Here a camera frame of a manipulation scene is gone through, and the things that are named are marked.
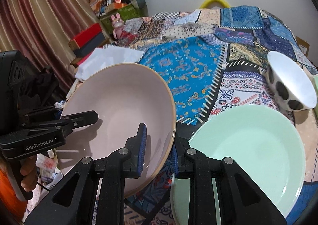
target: yellow handle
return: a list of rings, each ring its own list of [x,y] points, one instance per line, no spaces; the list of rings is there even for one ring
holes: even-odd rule
[[[222,5],[223,8],[230,8],[231,6],[226,0],[205,0],[200,6],[200,9],[208,8],[211,3],[217,2]]]

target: curtain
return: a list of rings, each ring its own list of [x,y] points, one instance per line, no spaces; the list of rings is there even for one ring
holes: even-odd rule
[[[20,50],[39,70],[52,66],[67,92],[75,58],[68,43],[96,22],[89,0],[1,0],[0,51]]]

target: bowl rim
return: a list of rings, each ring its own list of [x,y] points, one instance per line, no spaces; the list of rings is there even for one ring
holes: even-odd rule
[[[83,82],[83,84],[85,82],[87,82],[89,79],[91,79],[93,76],[95,76],[96,74],[98,74],[99,72],[101,71],[104,71],[105,69],[109,69],[109,68],[113,68],[113,67],[117,67],[117,66],[120,66],[120,65],[138,65],[139,67],[141,68],[145,68],[146,70],[148,71],[151,71],[153,74],[155,74],[161,81],[162,83],[165,85],[165,88],[166,88],[166,91],[168,92],[169,96],[170,96],[170,100],[171,100],[171,105],[172,105],[172,112],[173,112],[173,117],[172,117],[172,121],[173,121],[173,124],[172,124],[172,134],[171,134],[171,139],[170,139],[170,143],[168,145],[168,149],[167,149],[167,152],[166,154],[163,156],[163,160],[160,162],[160,164],[157,166],[157,168],[155,169],[155,171],[152,173],[152,175],[147,179],[145,180],[144,183],[142,183],[139,187],[137,187],[135,190],[131,190],[129,192],[127,192],[125,194],[125,198],[127,197],[130,197],[132,195],[134,195],[135,193],[138,193],[140,190],[142,190],[146,185],[148,185],[157,175],[158,173],[160,172],[160,170],[163,168],[164,164],[166,163],[167,161],[167,158],[169,156],[169,153],[171,151],[171,148],[172,148],[172,145],[173,145],[173,142],[174,142],[174,137],[175,137],[175,131],[176,131],[176,108],[175,108],[175,101],[173,99],[173,95],[171,93],[171,90],[168,86],[168,84],[166,83],[166,81],[163,79],[163,77],[160,76],[159,73],[157,73],[155,70],[145,66],[145,65],[142,65],[142,64],[138,64],[138,63],[119,63],[119,64],[114,64],[114,65],[111,65],[111,66],[108,66],[108,67],[105,67],[101,70],[99,70],[98,72],[96,72],[95,74],[93,74],[92,76],[90,76],[87,80],[85,80]],[[81,90],[81,87],[83,85],[79,86],[76,91],[72,94],[72,96],[69,98],[69,100],[67,101],[67,103],[71,100],[71,98],[73,97],[73,95],[75,95],[76,93],[78,93],[78,91]]]

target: hand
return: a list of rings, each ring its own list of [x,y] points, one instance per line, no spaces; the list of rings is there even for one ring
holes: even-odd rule
[[[25,178],[21,181],[21,186],[26,192],[34,190],[37,185],[38,174],[37,166],[35,165],[36,161],[37,156],[31,156],[24,161],[21,167],[21,175],[25,176]]]

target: black and white bowl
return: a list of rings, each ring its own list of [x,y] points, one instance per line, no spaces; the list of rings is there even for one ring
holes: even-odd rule
[[[306,73],[282,53],[268,53],[266,80],[279,107],[288,111],[312,109],[317,95]]]

